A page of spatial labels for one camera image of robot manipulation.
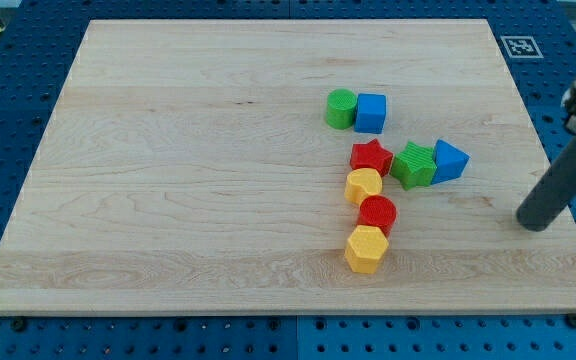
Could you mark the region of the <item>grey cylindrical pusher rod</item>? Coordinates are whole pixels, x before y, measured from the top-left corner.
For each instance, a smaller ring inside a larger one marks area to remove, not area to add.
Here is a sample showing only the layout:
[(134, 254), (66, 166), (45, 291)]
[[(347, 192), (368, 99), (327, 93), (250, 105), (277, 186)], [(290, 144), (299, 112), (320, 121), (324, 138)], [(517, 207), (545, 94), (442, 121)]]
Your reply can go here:
[(520, 225), (530, 231), (545, 230), (576, 196), (576, 136), (516, 210)]

